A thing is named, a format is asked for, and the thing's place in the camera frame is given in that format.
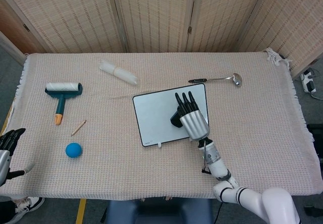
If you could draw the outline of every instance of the sneaker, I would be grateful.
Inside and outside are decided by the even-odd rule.
[[[41,197],[26,197],[19,203],[16,203],[15,216],[5,224],[17,223],[26,213],[37,210],[45,201],[45,198]]]

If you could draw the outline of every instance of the silver robotic hand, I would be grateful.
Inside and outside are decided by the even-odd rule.
[[[0,186],[6,183],[6,180],[21,176],[29,172],[34,164],[29,165],[24,170],[10,172],[10,161],[17,147],[20,136],[25,132],[25,128],[11,130],[0,136]]]
[[[226,168],[214,142],[208,139],[210,130],[191,92],[189,100],[185,93],[183,101],[176,93],[180,121],[192,140],[198,141],[198,148],[204,157],[202,172],[211,174],[220,181],[213,187],[216,199],[224,203],[236,203],[258,215],[270,224],[300,224],[300,218],[291,195],[282,188],[270,188],[259,194],[246,187],[240,187]]]

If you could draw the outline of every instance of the white roller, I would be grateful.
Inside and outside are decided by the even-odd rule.
[[[124,70],[122,68],[119,68],[115,66],[114,64],[109,63],[106,60],[101,60],[100,69],[116,76],[119,79],[122,79],[126,81],[129,84],[137,85],[138,84],[138,78],[134,76],[132,73],[128,72],[127,70]]]
[[[78,91],[78,83],[48,83],[46,84],[48,91]]]

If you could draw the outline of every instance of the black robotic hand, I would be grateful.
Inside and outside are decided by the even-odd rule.
[[[25,132],[25,128],[11,130],[0,136],[0,186],[5,184],[6,180],[24,175],[28,170],[10,172],[10,161],[17,147],[20,136]]]

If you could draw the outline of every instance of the metal ladle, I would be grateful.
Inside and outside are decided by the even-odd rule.
[[[232,80],[233,83],[234,83],[234,85],[237,86],[237,87],[241,87],[241,85],[242,85],[242,77],[239,74],[237,74],[237,73],[234,73],[232,76],[225,77],[225,78],[217,78],[217,79],[192,79],[192,80],[189,80],[188,82],[189,83],[200,83],[200,82],[216,81],[216,80],[222,80],[222,79]]]

